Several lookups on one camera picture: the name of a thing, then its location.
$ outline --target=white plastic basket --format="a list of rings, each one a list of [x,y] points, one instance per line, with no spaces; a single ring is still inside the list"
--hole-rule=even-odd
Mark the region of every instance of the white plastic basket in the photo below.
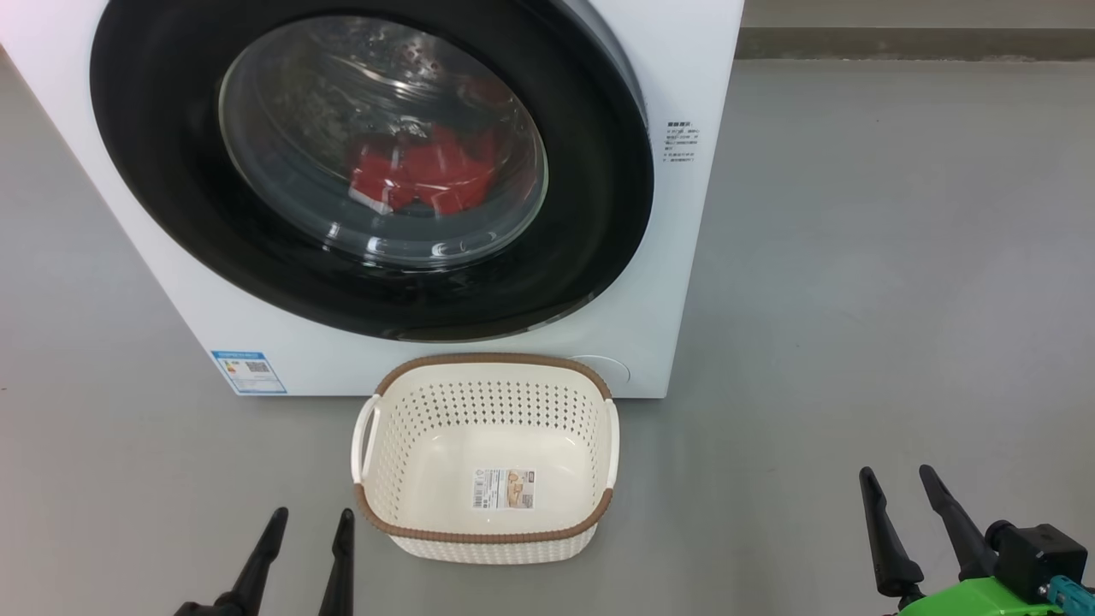
[[[447,356],[384,379],[357,418],[350,472],[365,518],[415,556],[551,562],[592,538],[619,444],[615,405],[589,368]]]

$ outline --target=basket handle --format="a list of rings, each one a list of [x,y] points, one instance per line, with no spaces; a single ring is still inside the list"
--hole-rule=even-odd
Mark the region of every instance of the basket handle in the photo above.
[[[373,395],[366,400],[365,406],[361,407],[361,412],[357,415],[357,423],[354,425],[354,442],[350,443],[349,448],[349,473],[354,478],[354,484],[361,484],[365,477],[369,475],[369,463],[372,462],[372,445],[377,440],[376,427],[377,422],[380,421],[380,409],[377,408],[378,402],[380,402],[379,395]],[[369,431],[368,446],[362,449],[365,427],[369,425],[370,417],[373,418],[373,430]]]
[[[609,408],[609,434],[612,440],[612,450],[609,453],[609,479],[606,488],[615,486],[616,469],[620,467],[620,416],[615,411],[615,403],[611,398],[606,398],[604,404]]]

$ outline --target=barcode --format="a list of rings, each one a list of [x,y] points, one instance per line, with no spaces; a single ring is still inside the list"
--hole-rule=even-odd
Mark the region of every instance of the barcode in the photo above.
[[[475,493],[474,493],[474,504],[475,509],[483,509],[483,498],[486,496],[486,481],[482,475],[475,477]]]

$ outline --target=white washing machine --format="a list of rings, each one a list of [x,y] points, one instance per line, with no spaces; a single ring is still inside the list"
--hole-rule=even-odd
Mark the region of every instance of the white washing machine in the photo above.
[[[740,13],[7,0],[0,44],[237,393],[522,352],[656,398]]]

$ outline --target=red cloth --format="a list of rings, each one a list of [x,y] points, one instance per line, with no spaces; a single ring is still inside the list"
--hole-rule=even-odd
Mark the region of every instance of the red cloth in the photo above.
[[[458,138],[435,126],[428,140],[366,137],[350,178],[349,196],[380,213],[422,200],[439,216],[483,202],[495,174],[494,130]]]

